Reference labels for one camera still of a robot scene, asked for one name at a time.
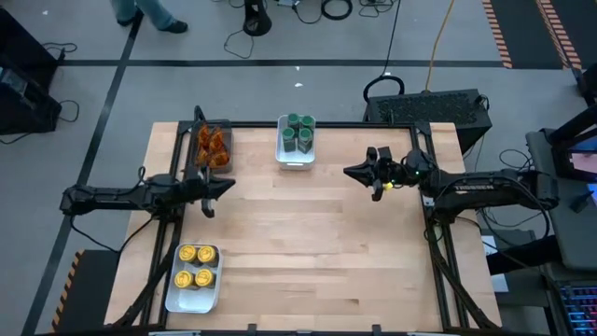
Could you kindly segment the white plastic bin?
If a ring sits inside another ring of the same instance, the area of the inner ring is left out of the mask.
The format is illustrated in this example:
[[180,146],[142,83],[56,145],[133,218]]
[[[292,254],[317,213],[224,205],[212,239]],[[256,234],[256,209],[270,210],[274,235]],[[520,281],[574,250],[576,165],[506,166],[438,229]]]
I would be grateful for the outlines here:
[[[287,115],[282,115],[277,120],[276,130],[276,151],[275,159],[282,169],[286,170],[310,170],[315,163],[315,144],[314,144],[314,130],[312,149],[308,154],[303,154],[298,150],[298,147],[293,152],[284,152],[281,132],[287,127]],[[300,127],[296,130],[297,144]]]
[[[203,246],[201,244],[186,244],[195,245],[198,249]],[[174,261],[170,271],[170,280],[168,281],[168,289],[165,299],[165,307],[171,313],[185,313],[185,314],[207,314],[215,309],[218,301],[219,289],[222,280],[223,270],[223,255],[220,249],[216,248],[218,252],[218,264],[216,267],[196,263],[186,263],[178,258],[178,246],[174,251]],[[183,270],[189,271],[194,275],[199,269],[210,269],[215,275],[214,287],[197,287],[196,285],[190,289],[180,289],[174,285],[174,276]]]

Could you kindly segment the black perforated computer case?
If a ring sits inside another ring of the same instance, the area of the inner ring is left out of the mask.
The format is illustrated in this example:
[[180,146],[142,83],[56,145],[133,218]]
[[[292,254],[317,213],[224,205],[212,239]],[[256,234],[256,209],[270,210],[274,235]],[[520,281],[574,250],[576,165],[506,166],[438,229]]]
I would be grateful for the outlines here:
[[453,123],[463,154],[493,126],[489,99],[477,89],[372,97],[364,121]]

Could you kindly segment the black stand base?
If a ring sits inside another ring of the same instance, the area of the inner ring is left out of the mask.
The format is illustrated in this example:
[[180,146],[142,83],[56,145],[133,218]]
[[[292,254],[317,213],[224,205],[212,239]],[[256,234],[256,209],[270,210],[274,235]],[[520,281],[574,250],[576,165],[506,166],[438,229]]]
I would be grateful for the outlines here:
[[243,31],[252,36],[263,36],[271,27],[271,18],[267,13],[267,0],[243,0]]

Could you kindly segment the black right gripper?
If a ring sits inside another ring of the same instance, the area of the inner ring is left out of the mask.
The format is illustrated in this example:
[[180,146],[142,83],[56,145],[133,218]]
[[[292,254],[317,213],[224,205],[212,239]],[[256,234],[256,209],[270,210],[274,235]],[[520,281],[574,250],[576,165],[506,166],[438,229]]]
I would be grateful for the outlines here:
[[365,160],[344,168],[343,172],[366,188],[372,187],[373,202],[378,202],[382,198],[382,185],[402,187],[407,179],[404,166],[392,160],[389,147],[368,147]]

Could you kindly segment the backlit keyboard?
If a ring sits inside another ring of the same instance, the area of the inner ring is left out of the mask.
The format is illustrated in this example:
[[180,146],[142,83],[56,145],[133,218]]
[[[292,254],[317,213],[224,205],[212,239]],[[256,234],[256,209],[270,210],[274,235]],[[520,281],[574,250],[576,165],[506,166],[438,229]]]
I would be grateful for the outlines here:
[[559,293],[570,335],[597,336],[597,283],[560,283]]

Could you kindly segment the black cabinet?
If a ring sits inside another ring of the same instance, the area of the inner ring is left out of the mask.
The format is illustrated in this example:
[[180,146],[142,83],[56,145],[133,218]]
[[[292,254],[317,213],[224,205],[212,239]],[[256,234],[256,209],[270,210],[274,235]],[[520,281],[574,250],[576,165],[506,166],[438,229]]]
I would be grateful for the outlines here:
[[58,65],[59,61],[0,7],[0,67],[18,69],[48,91]]

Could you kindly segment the grey plastic bin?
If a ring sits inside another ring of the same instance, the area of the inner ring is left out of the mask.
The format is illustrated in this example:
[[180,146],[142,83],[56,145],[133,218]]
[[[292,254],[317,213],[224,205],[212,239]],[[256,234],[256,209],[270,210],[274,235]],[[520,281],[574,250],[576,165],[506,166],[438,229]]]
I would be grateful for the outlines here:
[[215,127],[219,127],[222,129],[223,134],[224,134],[224,146],[222,148],[220,148],[220,150],[225,149],[229,153],[229,163],[225,167],[222,167],[220,169],[212,169],[209,165],[202,166],[202,167],[208,167],[209,170],[213,174],[229,173],[232,170],[233,133],[232,133],[232,128],[231,128],[231,123],[227,119],[215,119],[215,120],[206,120],[206,121],[200,120],[196,125],[193,126],[192,134],[191,134],[191,143],[190,143],[192,166],[196,169],[201,168],[201,167],[197,167],[194,163],[195,155],[200,148],[204,148],[204,149],[208,150],[210,152],[210,156],[213,152],[217,152],[217,151],[212,151],[210,149],[210,146],[209,147],[199,147],[198,146],[197,134],[198,134],[198,130],[202,126],[202,124],[208,124],[211,132]]

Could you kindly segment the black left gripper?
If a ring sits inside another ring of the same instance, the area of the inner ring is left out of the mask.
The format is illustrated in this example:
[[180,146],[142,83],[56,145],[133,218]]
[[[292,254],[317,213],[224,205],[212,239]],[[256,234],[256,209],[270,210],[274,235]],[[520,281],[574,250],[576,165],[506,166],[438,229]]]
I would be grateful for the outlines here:
[[191,177],[184,181],[184,198],[187,202],[201,200],[201,211],[206,217],[213,218],[215,210],[212,202],[217,201],[234,184],[235,180],[229,178],[213,176],[209,180],[200,176]]

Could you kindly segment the black aluminium table frame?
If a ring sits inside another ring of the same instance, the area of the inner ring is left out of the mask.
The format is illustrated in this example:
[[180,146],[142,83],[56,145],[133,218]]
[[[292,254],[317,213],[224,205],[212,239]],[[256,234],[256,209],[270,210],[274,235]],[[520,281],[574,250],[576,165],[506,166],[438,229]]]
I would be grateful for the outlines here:
[[198,204],[179,224],[148,224],[132,214],[133,239],[123,252],[105,321],[132,305],[171,245],[207,243],[223,255],[215,309],[171,313],[162,280],[142,321],[170,329],[440,331],[470,325],[449,284],[433,268],[417,189],[395,189],[374,203],[343,172],[368,147],[389,147],[396,159],[411,147],[410,129],[321,121],[315,164],[283,171],[274,158],[276,130],[239,122],[234,129],[235,186],[206,218]]

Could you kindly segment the black hazard stripe floor mat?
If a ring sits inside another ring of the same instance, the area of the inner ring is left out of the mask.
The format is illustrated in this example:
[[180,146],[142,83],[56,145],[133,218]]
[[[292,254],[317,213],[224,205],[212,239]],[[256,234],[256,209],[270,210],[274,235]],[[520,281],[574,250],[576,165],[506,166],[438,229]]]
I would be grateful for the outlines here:
[[51,320],[52,333],[97,330],[104,326],[117,265],[117,256],[107,250],[75,253]]
[[597,64],[597,0],[481,0],[503,66]]

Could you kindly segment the grey desk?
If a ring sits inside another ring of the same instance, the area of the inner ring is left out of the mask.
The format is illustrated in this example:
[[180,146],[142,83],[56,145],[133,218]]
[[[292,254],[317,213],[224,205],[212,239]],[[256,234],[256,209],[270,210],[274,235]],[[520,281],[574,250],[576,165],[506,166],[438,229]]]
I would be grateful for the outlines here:
[[[527,147],[537,171],[553,176],[558,182],[559,205],[549,211],[552,227],[568,269],[597,271],[597,189],[584,181],[558,177],[551,156],[551,146],[541,132],[525,135]],[[570,209],[573,199],[593,190],[592,199],[580,213]]]

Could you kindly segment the black equipment case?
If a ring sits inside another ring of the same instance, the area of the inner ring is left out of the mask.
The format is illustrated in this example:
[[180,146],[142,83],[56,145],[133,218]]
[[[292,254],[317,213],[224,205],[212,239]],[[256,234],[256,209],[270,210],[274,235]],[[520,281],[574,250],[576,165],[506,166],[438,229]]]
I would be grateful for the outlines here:
[[0,56],[0,135],[54,132],[62,106],[6,56]]

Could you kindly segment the black desktop monitor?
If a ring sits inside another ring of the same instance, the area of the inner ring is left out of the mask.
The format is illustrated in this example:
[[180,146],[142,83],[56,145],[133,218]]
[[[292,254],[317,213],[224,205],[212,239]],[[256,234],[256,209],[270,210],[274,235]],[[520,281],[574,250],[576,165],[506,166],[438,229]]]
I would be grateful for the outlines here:
[[544,133],[558,176],[597,183],[597,105]]

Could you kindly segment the person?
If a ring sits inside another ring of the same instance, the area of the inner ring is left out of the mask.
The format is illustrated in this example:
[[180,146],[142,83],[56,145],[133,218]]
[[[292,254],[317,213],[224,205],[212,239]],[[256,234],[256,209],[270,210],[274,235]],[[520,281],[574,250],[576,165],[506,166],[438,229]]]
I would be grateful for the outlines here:
[[171,34],[182,34],[188,29],[184,21],[178,20],[160,0],[109,0],[116,21],[121,26],[134,23],[141,14],[148,17],[156,29]]

